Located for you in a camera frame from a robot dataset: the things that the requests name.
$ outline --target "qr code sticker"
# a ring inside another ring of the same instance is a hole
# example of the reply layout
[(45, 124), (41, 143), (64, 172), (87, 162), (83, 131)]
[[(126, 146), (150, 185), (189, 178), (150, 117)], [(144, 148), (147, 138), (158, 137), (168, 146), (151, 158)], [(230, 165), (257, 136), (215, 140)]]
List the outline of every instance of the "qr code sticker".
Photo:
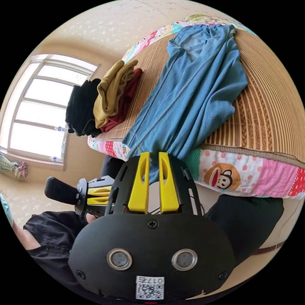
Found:
[(136, 299), (138, 300), (163, 300), (164, 278), (137, 276)]

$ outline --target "monkey print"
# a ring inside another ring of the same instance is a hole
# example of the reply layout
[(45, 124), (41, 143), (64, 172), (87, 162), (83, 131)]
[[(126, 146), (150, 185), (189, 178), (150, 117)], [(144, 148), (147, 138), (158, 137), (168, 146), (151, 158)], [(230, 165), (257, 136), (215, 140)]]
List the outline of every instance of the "monkey print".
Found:
[(203, 182), (222, 190), (235, 191), (241, 183), (241, 177), (232, 164), (217, 163), (206, 172)]

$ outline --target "screw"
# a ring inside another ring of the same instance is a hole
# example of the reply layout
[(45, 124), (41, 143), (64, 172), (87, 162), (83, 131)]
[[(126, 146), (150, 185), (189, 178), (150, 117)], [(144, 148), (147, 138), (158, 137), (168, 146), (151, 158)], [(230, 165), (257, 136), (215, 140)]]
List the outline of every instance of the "screw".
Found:
[(218, 278), (220, 280), (225, 280), (228, 277), (228, 275), (229, 275), (229, 273), (227, 271), (224, 271), (224, 272), (220, 273)]
[(85, 276), (85, 273), (83, 273), (82, 271), (77, 271), (76, 272), (77, 276), (81, 279), (81, 280), (85, 280), (86, 279), (86, 276)]
[(150, 220), (147, 225), (150, 229), (155, 229), (158, 226), (158, 222), (156, 220)]

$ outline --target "bed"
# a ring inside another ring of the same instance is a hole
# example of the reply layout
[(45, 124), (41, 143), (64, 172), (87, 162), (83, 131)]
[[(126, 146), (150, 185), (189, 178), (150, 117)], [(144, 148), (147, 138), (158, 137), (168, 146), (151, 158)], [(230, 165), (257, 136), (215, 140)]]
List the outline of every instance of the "bed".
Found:
[[(163, 27), (130, 48), (122, 58), (139, 61), (143, 70), (127, 119), (107, 133), (89, 137), (99, 152), (127, 160), (122, 139), (131, 128), (168, 60), (168, 41), (184, 26), (233, 24), (248, 86), (234, 102), (235, 114), (186, 160), (193, 178), (234, 196), (305, 198), (305, 111), (285, 67), (268, 46), (235, 20), (192, 15)], [(219, 189), (215, 177), (230, 173), (230, 185)]]

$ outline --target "controller handle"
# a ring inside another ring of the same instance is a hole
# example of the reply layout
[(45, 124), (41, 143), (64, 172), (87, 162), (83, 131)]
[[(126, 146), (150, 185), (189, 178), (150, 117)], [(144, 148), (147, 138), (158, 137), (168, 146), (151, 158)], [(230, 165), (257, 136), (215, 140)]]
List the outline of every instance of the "controller handle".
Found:
[(55, 177), (49, 177), (44, 187), (44, 194), (62, 203), (77, 205), (79, 191)]

